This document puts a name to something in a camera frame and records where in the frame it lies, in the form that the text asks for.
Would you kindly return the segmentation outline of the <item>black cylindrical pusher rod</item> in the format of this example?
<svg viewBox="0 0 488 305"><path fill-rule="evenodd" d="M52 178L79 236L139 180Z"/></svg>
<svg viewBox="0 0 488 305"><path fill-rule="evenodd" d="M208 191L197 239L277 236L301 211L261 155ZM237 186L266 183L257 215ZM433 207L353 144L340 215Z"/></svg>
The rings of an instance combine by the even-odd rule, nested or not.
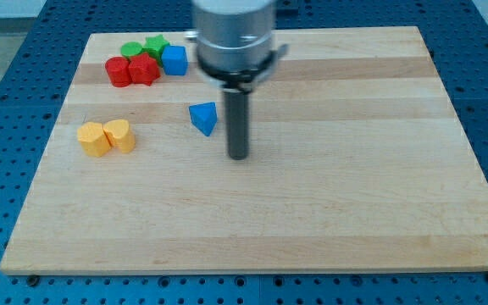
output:
<svg viewBox="0 0 488 305"><path fill-rule="evenodd" d="M224 93L227 151L234 160L249 154L249 99L240 92Z"/></svg>

